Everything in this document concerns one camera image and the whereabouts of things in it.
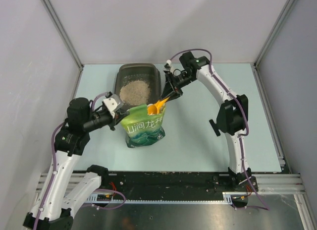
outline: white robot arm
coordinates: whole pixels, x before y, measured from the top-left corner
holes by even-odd
[[[67,119],[55,137],[53,160],[43,189],[27,214],[24,226],[37,230],[70,230],[73,218],[87,198],[101,185],[108,184],[107,168],[92,165],[81,182],[67,195],[65,192],[76,163],[89,142],[89,132],[108,125],[111,130],[128,112],[117,95],[108,93],[100,111],[92,111],[86,98],[70,102]]]
[[[183,94],[182,87],[195,80],[202,82],[220,106],[217,124],[213,120],[210,120],[210,123],[217,136],[220,136],[219,130],[225,134],[230,157],[229,173],[235,176],[237,184],[245,181],[244,169],[247,170],[248,177],[251,176],[244,148],[244,129],[248,128],[245,122],[248,118],[248,98],[233,92],[219,77],[206,57],[195,58],[191,52],[186,52],[179,60],[184,67],[179,75],[174,75],[171,60],[166,62],[166,82],[161,99],[170,97],[168,101],[171,101],[179,98]]]

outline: gray wall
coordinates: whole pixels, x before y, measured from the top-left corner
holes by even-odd
[[[84,64],[121,64],[196,47],[216,62],[252,62],[287,0],[51,1]]]
[[[0,11],[0,230],[19,230],[79,69],[40,0],[0,0]]]
[[[317,215],[317,0],[298,0],[260,64],[261,77],[294,173]]]

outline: plastic bag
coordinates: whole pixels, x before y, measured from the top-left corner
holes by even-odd
[[[162,128],[165,106],[159,115],[148,115],[147,105],[129,109],[130,115],[121,121],[127,132],[126,143],[130,148],[150,146],[165,137]]]

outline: rice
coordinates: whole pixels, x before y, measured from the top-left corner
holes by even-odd
[[[120,90],[121,100],[128,105],[147,104],[150,97],[150,87],[142,80],[131,81]]]

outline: orange spoon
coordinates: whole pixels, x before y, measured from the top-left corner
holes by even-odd
[[[148,115],[158,115],[160,109],[168,99],[169,97],[167,97],[164,100],[159,100],[155,104],[148,106]]]

